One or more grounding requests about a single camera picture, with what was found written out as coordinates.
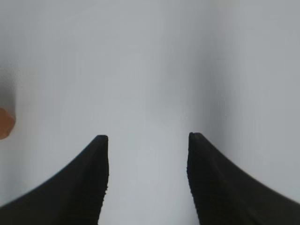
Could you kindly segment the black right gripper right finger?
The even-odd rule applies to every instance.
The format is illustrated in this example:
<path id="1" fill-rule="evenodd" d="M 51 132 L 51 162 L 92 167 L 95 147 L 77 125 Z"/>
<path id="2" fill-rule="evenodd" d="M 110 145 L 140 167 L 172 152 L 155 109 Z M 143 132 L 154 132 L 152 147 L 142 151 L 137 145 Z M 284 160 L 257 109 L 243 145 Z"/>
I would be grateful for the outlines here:
<path id="1" fill-rule="evenodd" d="M 298 225 L 299 203 L 257 181 L 201 133 L 189 133 L 187 177 L 202 225 Z"/>

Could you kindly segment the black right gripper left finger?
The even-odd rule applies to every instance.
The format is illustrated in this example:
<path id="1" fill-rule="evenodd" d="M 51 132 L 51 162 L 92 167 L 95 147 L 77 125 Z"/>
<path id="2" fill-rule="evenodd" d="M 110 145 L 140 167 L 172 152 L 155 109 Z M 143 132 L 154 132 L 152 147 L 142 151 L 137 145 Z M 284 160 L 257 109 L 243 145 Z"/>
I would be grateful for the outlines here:
<path id="1" fill-rule="evenodd" d="M 108 137 L 96 136 L 43 184 L 0 208 L 2 225 L 96 225 L 108 187 Z"/>

